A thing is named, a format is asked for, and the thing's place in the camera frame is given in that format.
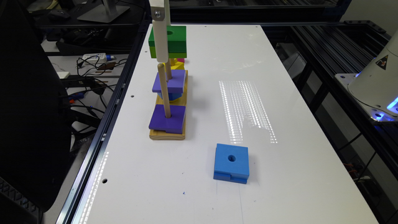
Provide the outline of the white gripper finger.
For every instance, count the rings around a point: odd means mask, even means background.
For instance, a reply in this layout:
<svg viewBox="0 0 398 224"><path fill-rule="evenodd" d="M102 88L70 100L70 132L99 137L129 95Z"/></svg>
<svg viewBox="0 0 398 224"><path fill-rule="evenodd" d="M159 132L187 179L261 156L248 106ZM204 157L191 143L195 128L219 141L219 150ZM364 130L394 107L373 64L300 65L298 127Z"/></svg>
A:
<svg viewBox="0 0 398 224"><path fill-rule="evenodd" d="M149 0L149 4L154 31L156 59L159 63L166 63L169 61L167 40L167 26L170 25L169 0Z"/></svg>

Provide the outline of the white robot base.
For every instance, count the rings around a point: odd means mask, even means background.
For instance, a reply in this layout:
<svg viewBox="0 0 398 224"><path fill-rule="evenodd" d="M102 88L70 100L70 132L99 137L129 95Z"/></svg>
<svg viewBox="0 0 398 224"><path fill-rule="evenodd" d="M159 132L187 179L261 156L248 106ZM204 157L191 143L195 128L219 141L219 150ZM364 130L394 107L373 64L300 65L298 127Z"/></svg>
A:
<svg viewBox="0 0 398 224"><path fill-rule="evenodd" d="M362 71L338 73L335 78L371 120L397 122L397 34Z"/></svg>

